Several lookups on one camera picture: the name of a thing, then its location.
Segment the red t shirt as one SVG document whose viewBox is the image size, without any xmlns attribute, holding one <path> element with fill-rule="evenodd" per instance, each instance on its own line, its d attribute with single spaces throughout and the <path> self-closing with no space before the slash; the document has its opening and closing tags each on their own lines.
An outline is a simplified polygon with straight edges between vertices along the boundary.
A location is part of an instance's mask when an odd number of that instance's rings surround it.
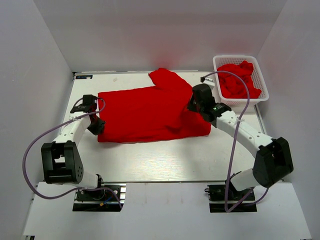
<svg viewBox="0 0 320 240">
<path fill-rule="evenodd" d="M 99 117 L 106 122 L 100 143 L 169 141 L 207 136 L 211 124 L 187 109 L 192 86 L 175 72 L 149 73 L 153 86 L 99 92 Z"/>
</svg>

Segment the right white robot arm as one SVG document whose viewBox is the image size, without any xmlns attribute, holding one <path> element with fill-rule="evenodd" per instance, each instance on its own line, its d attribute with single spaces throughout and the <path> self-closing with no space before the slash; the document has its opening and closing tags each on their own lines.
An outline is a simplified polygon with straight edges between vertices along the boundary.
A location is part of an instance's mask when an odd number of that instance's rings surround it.
<svg viewBox="0 0 320 240">
<path fill-rule="evenodd" d="M 192 88 L 187 108 L 199 113 L 215 128 L 235 137 L 254 157 L 253 167 L 234 175 L 225 187 L 229 198 L 236 200 L 243 195 L 244 190 L 256 186 L 269 188 L 293 172 L 288 141 L 283 137 L 272 138 L 240 120 L 229 106 L 215 101 L 207 84 L 198 84 Z"/>
</svg>

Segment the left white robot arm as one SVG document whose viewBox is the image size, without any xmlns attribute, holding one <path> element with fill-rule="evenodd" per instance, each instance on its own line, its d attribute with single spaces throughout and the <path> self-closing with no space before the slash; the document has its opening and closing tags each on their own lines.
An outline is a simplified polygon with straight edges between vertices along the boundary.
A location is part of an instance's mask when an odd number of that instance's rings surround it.
<svg viewBox="0 0 320 240">
<path fill-rule="evenodd" d="M 98 136 L 104 132 L 106 122 L 97 116 L 98 97 L 84 95 L 81 104 L 75 104 L 61 133 L 41 147 L 44 180 L 48 184 L 66 184 L 88 189 L 94 199 L 105 196 L 102 177 L 84 170 L 78 145 L 88 130 Z"/>
</svg>

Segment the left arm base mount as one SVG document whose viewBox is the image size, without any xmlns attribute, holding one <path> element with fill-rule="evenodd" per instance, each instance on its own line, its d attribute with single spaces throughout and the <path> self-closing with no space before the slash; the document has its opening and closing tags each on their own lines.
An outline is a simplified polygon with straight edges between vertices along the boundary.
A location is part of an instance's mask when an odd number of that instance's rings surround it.
<svg viewBox="0 0 320 240">
<path fill-rule="evenodd" d="M 108 190 L 87 191 L 78 190 L 73 201 L 73 212 L 120 212 L 118 197 L 121 206 L 125 203 L 126 184 L 125 183 L 111 183 L 103 184 L 102 187 L 109 188 Z"/>
</svg>

